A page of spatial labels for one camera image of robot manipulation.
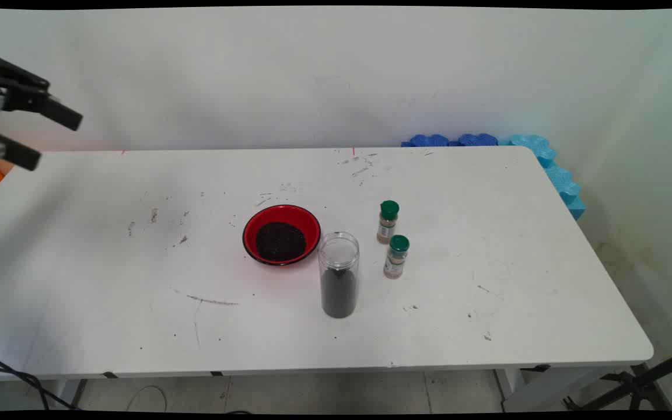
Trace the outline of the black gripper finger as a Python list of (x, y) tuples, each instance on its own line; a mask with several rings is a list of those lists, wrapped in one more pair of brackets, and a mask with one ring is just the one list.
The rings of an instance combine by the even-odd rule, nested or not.
[(0, 58), (0, 112), (39, 114), (68, 130), (76, 131), (83, 115), (49, 93), (48, 80)]
[(0, 135), (0, 160), (28, 171), (34, 171), (39, 165), (41, 153), (7, 136)]

